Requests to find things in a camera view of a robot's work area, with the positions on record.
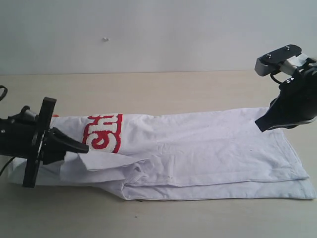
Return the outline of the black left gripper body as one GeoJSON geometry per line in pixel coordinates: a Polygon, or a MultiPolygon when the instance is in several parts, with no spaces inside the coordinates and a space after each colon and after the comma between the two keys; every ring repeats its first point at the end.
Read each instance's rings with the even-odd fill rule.
{"type": "Polygon", "coordinates": [[[56,99],[45,97],[40,113],[24,107],[19,114],[0,120],[0,154],[26,159],[23,187],[34,188],[40,165],[40,151],[53,115],[56,99]]]}

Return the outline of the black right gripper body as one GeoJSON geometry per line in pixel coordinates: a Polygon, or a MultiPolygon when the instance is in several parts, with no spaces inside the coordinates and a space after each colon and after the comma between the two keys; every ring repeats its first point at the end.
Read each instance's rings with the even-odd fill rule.
{"type": "Polygon", "coordinates": [[[280,93],[269,105],[284,109],[283,125],[286,129],[309,124],[317,119],[317,67],[306,66],[296,71],[280,86],[280,93]]]}

